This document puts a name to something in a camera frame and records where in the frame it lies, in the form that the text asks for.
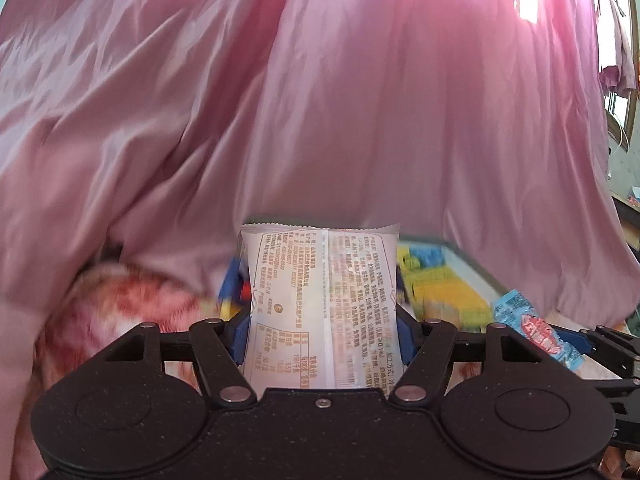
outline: metal screw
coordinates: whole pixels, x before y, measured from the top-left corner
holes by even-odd
[[[427,396],[427,392],[420,386],[414,384],[407,384],[406,386],[400,386],[395,391],[396,397],[404,402],[418,402],[423,400]]]
[[[220,399],[226,402],[245,402],[251,397],[251,391],[244,386],[227,386],[220,390]]]
[[[331,406],[331,400],[321,397],[320,399],[316,399],[316,406],[318,408],[328,408]]]

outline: pink curtain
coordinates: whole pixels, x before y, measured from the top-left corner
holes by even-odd
[[[593,0],[8,0],[0,478],[34,341],[109,235],[215,295],[251,214],[402,222],[542,313],[640,296],[606,180]]]

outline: bright light spot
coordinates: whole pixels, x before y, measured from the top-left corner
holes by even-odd
[[[520,0],[520,17],[531,23],[538,22],[538,0]]]

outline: blue and red candy wrapper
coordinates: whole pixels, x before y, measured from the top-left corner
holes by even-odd
[[[532,304],[517,290],[505,294],[492,307],[497,322],[509,325],[569,370],[576,370],[584,361],[574,346],[561,340],[558,332],[536,315]]]

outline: pink fabric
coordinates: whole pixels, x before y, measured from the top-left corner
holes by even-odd
[[[34,342],[107,234],[213,295],[251,214],[400,221],[542,314],[631,311],[593,0],[514,1],[8,0],[0,478]]]

